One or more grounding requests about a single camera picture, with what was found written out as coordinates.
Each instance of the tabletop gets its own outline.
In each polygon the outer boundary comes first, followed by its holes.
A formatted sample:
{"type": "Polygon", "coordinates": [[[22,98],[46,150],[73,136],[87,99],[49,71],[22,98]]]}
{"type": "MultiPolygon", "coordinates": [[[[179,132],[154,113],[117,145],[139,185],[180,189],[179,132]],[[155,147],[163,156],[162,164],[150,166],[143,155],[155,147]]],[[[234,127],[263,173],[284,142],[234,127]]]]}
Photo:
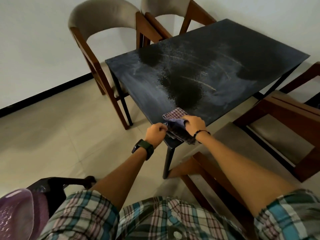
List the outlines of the tabletop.
{"type": "Polygon", "coordinates": [[[308,57],[224,19],[106,63],[152,124],[180,107],[209,125],[308,57]]]}

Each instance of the shirt button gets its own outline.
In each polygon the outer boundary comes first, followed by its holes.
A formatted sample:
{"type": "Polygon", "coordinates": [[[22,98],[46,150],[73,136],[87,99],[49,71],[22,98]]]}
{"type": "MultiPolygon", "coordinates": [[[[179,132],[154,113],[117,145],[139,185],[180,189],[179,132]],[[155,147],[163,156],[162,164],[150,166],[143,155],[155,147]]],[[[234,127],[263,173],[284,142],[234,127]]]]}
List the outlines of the shirt button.
{"type": "Polygon", "coordinates": [[[182,239],[182,234],[179,233],[179,232],[174,232],[173,235],[174,235],[174,237],[175,237],[177,240],[182,239]]]}
{"type": "Polygon", "coordinates": [[[175,211],[172,211],[172,212],[171,212],[171,215],[172,215],[174,218],[177,218],[177,217],[178,217],[178,213],[175,212],[175,211]]]}

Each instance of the white wall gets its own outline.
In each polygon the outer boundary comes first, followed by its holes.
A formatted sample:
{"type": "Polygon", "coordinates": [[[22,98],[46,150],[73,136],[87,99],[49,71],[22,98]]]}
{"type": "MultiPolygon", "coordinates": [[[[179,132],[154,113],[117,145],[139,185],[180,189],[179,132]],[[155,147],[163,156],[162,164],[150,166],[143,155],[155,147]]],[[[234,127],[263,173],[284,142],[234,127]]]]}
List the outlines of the white wall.
{"type": "MultiPolygon", "coordinates": [[[[0,109],[89,73],[67,22],[85,0],[0,0],[0,109]]],[[[141,0],[127,0],[140,8],[141,0]]],[[[173,32],[172,16],[160,17],[173,32]]],[[[135,49],[135,31],[89,38],[100,61],[135,49]]]]}
{"type": "MultiPolygon", "coordinates": [[[[67,28],[71,10],[83,1],[0,0],[0,109],[89,73],[67,28]]],[[[140,6],[140,0],[128,1],[140,6]]],[[[320,61],[320,0],[195,1],[217,20],[229,18],[310,54],[286,82],[320,61]]],[[[179,33],[182,18],[159,20],[179,33]]],[[[191,23],[190,29],[199,26],[191,23]]],[[[133,50],[135,31],[103,31],[88,43],[103,61],[133,50]]],[[[320,79],[314,79],[292,95],[304,102],[319,91],[320,79]]]]}
{"type": "MultiPolygon", "coordinates": [[[[320,0],[195,0],[216,20],[230,19],[310,55],[279,88],[320,61],[320,0]]],[[[177,17],[174,34],[183,19],[177,17]]],[[[188,30],[201,25],[195,22],[188,30]]],[[[320,77],[290,95],[305,102],[320,92],[320,77]]]]}

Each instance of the shirt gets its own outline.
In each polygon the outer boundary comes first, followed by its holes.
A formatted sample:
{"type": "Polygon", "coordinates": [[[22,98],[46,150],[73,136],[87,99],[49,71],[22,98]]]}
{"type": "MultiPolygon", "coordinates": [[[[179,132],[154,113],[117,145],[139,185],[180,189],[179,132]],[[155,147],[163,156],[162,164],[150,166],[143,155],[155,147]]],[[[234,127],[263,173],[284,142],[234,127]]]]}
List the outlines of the shirt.
{"type": "MultiPolygon", "coordinates": [[[[278,197],[254,220],[259,239],[320,239],[320,200],[300,189],[278,197]]],[[[123,208],[97,191],[70,195],[39,239],[246,239],[232,222],[175,198],[154,197],[123,208]]]]}

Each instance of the watch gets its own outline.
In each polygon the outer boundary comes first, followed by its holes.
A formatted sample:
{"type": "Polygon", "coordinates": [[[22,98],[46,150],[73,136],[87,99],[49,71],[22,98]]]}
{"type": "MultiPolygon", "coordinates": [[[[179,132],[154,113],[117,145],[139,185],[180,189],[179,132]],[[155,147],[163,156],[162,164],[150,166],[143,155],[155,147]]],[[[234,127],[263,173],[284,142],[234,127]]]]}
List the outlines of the watch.
{"type": "Polygon", "coordinates": [[[146,161],[147,161],[152,156],[152,154],[154,152],[153,145],[151,145],[147,141],[140,139],[137,142],[137,144],[134,146],[134,148],[132,149],[132,153],[134,153],[139,147],[146,149],[146,161]]]}

